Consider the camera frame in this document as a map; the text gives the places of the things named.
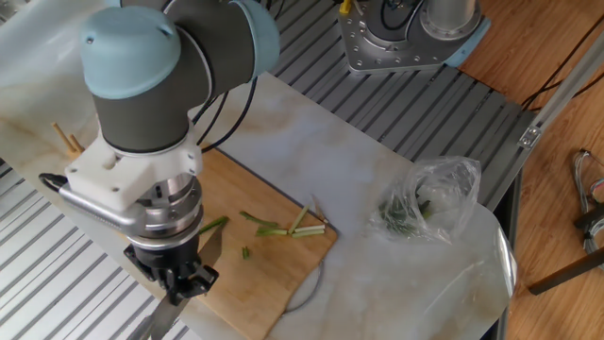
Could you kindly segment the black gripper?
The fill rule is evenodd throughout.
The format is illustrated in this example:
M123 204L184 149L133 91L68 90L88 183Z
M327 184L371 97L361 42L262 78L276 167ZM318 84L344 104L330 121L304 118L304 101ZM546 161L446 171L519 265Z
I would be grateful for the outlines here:
M163 282L172 305L187 297L205 295L219 278L213 267L202 265L199 236L175 247L151 250L129 245L124 255L150 280Z

